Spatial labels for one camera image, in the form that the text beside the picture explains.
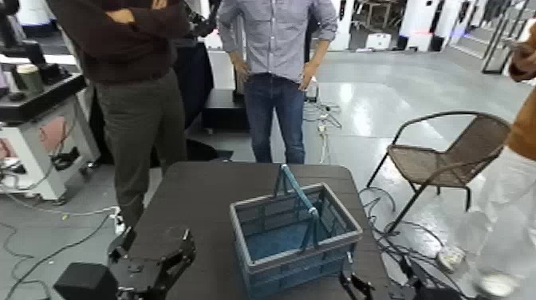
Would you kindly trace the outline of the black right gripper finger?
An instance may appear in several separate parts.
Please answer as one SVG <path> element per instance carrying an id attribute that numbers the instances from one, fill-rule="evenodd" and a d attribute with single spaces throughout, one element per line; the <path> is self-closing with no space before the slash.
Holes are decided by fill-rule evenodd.
<path id="1" fill-rule="evenodd" d="M 370 282 L 365 282 L 354 276 L 353 285 L 365 296 L 365 300 L 373 300 L 372 292 L 375 290 L 375 287 Z"/>
<path id="2" fill-rule="evenodd" d="M 338 281 L 342 287 L 342 289 L 345 291 L 345 293 L 349 296 L 351 300 L 357 300 L 355 294 L 352 291 L 351 287 L 351 281 L 348 277 L 345 276 L 343 272 L 340 272 L 338 275 Z"/>

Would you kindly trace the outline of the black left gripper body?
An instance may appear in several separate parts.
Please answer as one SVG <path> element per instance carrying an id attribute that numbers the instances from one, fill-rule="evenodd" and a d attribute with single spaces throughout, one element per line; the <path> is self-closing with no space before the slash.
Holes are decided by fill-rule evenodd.
<path id="1" fill-rule="evenodd" d="M 119 245 L 119 294 L 167 294 L 195 261 L 195 240 L 186 228 L 179 247 L 158 259 L 135 258 L 129 254 L 136 233 L 129 228 Z"/>

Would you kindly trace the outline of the right hand of checked-shirt person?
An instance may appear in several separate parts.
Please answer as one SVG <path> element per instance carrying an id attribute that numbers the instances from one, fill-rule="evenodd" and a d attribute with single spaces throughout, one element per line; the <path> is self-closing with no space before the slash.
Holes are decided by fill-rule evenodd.
<path id="1" fill-rule="evenodd" d="M 242 84 L 246 84 L 250 76 L 250 69 L 248 64 L 242 58 L 238 58 L 236 60 L 233 60 L 233 66 L 234 70 L 237 73 L 238 80 Z"/>

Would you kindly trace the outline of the left hand of checked-shirt person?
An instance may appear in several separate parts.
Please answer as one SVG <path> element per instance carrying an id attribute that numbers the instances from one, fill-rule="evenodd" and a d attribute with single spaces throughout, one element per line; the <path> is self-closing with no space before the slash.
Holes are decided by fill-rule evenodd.
<path id="1" fill-rule="evenodd" d="M 300 90 L 306 91 L 308 89 L 311 80 L 317 72 L 317 69 L 318 64 L 314 61 L 309 61 L 304 65 L 304 69 L 302 70 L 301 84 L 299 86 Z"/>

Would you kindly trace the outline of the hand of brown-sweater person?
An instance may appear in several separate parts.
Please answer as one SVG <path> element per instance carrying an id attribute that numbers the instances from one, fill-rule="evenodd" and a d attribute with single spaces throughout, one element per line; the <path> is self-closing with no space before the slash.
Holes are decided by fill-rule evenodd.
<path id="1" fill-rule="evenodd" d="M 105 12 L 114 22 L 120 24 L 130 24 L 135 21 L 134 15 L 130 9 L 109 10 Z"/>

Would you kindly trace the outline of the hand of orange-top person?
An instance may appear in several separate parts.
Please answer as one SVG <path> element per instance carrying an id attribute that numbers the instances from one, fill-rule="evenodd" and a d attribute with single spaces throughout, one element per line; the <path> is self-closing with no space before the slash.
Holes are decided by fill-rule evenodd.
<path id="1" fill-rule="evenodd" d="M 516 82 L 535 78 L 535 49 L 526 43 L 515 43 L 509 73 Z"/>

